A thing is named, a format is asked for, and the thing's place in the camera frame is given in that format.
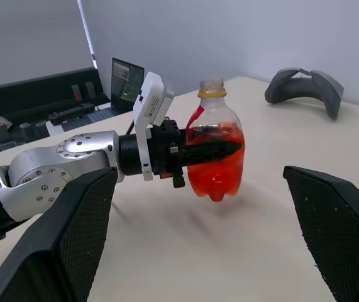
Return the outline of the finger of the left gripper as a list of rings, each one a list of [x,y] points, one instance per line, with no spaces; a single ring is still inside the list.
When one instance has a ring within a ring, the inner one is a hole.
[[[184,147],[184,166],[217,162],[233,155],[241,147],[240,142],[227,140],[213,140],[186,145]]]
[[[234,128],[223,124],[201,125],[187,129],[188,135],[229,135]]]

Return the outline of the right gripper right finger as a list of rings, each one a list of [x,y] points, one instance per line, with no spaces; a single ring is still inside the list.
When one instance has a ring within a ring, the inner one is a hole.
[[[359,301],[359,189],[351,182],[286,166],[302,236],[336,301]]]

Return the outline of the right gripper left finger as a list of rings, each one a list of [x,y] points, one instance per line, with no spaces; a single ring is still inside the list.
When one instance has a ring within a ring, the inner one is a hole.
[[[105,168],[65,186],[0,266],[0,301],[87,301],[117,177]]]

